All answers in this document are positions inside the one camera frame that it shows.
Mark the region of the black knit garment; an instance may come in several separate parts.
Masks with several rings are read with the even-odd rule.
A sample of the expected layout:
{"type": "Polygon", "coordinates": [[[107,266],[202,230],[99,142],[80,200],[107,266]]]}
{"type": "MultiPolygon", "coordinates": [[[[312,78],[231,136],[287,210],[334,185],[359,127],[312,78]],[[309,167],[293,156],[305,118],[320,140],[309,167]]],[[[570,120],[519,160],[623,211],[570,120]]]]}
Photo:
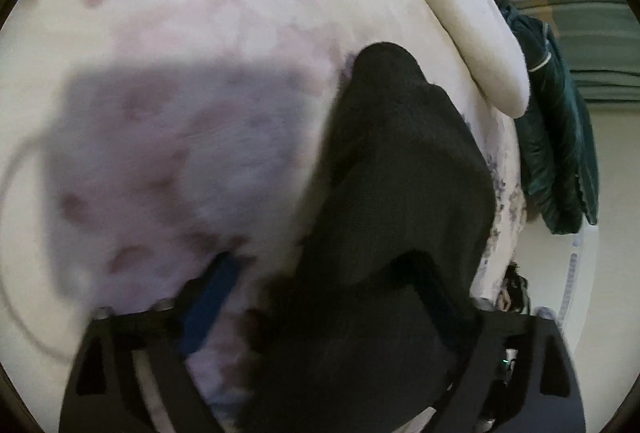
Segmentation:
{"type": "Polygon", "coordinates": [[[472,340],[494,186],[408,50],[359,53],[324,162],[328,194],[299,263],[248,317],[244,432],[394,431],[444,395],[472,340]]]}

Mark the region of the dark green jacket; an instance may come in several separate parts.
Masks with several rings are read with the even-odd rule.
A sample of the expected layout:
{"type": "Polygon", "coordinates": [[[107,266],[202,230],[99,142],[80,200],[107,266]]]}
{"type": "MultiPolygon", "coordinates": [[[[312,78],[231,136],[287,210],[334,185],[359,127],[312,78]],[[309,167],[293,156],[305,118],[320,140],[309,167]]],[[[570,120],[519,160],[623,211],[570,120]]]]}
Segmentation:
{"type": "Polygon", "coordinates": [[[515,120],[522,187],[551,234],[597,225],[599,167],[590,115],[552,29],[510,0],[494,0],[525,57],[530,96],[515,120]]]}

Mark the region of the green curtain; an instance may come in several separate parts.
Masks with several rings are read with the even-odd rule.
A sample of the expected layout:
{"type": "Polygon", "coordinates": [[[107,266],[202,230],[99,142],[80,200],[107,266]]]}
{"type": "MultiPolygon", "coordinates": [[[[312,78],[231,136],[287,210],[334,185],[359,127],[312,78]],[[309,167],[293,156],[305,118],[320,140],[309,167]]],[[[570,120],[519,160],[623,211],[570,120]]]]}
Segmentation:
{"type": "Polygon", "coordinates": [[[626,0],[510,0],[548,23],[582,97],[638,104],[639,23],[626,0]]]}

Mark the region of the floral fleece bed blanket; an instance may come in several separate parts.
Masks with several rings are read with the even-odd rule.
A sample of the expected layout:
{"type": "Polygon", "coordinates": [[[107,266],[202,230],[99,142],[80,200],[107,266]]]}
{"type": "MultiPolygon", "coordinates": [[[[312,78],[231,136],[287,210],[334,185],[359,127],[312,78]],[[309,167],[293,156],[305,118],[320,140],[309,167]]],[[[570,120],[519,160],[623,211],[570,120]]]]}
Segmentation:
{"type": "Polygon", "coordinates": [[[232,416],[236,322],[294,264],[338,77],[377,41],[446,89],[488,162],[498,212],[472,293],[495,300],[523,226],[515,128],[424,0],[18,0],[1,31],[1,362],[44,431],[89,313],[171,297],[227,245],[254,265],[189,365],[232,416]]]}

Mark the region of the white folded towel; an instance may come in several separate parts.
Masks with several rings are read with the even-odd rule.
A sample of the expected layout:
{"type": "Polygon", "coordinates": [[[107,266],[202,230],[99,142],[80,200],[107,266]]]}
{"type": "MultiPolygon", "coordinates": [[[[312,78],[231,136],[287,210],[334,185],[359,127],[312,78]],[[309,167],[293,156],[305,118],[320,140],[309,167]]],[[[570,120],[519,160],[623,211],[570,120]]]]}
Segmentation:
{"type": "Polygon", "coordinates": [[[524,54],[494,0],[425,0],[489,102],[512,119],[529,101],[524,54]]]}

